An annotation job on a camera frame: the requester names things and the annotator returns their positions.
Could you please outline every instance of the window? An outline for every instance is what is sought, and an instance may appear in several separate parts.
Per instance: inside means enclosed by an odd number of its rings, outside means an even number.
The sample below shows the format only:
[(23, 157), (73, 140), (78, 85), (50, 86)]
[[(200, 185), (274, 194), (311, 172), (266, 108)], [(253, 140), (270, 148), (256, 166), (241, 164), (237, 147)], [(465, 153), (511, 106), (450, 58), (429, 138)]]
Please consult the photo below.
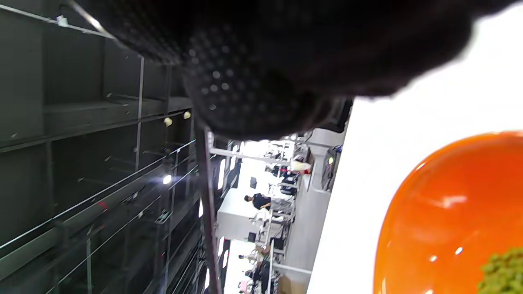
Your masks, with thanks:
[(223, 188), (223, 179), (225, 177), (225, 159), (220, 162), (220, 174), (218, 175), (218, 190)]
[[(232, 152), (238, 151), (238, 145), (235, 145), (232, 147)], [(233, 170), (236, 167), (236, 156), (233, 156), (231, 158), (231, 170)]]

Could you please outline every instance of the light bulb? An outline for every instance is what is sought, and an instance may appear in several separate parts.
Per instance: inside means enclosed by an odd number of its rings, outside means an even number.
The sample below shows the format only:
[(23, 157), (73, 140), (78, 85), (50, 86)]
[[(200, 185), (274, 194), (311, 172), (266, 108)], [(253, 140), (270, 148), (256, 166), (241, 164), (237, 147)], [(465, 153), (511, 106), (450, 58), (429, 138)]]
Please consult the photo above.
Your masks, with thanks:
[(164, 119), (164, 124), (165, 124), (166, 127), (169, 127), (170, 125), (173, 124), (173, 120), (170, 117), (166, 117)]
[(163, 180), (164, 185), (169, 184), (170, 181), (172, 181), (172, 180), (173, 180), (173, 177), (172, 177), (171, 175), (166, 175), (166, 176), (164, 177), (164, 180)]

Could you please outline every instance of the person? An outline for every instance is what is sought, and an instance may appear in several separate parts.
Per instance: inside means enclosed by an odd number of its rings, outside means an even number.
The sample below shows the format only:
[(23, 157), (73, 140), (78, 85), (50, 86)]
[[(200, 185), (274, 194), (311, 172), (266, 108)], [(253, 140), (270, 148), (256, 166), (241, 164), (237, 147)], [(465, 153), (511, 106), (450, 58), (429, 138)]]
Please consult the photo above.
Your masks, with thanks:
[(294, 210), (292, 202), (279, 198), (270, 198), (261, 193), (256, 193), (252, 197), (245, 195), (244, 199), (247, 202), (252, 201), (253, 206), (258, 210), (265, 208), (267, 210), (272, 209), (275, 212), (281, 211), (284, 213), (292, 213)]
[(248, 259), (249, 261), (256, 261), (257, 263), (263, 262), (270, 253), (270, 245), (262, 248), (261, 246), (256, 245), (256, 248), (249, 255), (239, 255), (240, 259)]

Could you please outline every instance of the perforated fabric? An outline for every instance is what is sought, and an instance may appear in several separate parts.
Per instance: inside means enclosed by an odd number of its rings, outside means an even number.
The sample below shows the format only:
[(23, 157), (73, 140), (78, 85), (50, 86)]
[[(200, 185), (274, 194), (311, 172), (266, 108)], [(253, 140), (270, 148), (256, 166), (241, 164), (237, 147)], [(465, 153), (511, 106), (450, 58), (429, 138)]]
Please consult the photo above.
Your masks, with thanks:
[(259, 140), (320, 125), (334, 99), (395, 93), (516, 0), (77, 2), (131, 49), (181, 66), (215, 133)]

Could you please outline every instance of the floor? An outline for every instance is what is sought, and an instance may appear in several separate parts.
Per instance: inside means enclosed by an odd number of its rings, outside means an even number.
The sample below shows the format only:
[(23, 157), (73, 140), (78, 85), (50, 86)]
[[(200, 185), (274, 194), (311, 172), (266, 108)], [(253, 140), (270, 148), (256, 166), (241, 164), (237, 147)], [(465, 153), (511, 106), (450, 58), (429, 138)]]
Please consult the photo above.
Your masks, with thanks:
[[(316, 162), (323, 162), (322, 157), (317, 157)], [(313, 185), (319, 187), (322, 169), (315, 167)], [(330, 194), (313, 191), (312, 187), (307, 192), (308, 176), (301, 181), (300, 191), (296, 200), (296, 219), (291, 228), (291, 236), (284, 264), (302, 269), (312, 270), (327, 207), (331, 198)], [(302, 273), (282, 272), (289, 279), (308, 285), (310, 276)]]

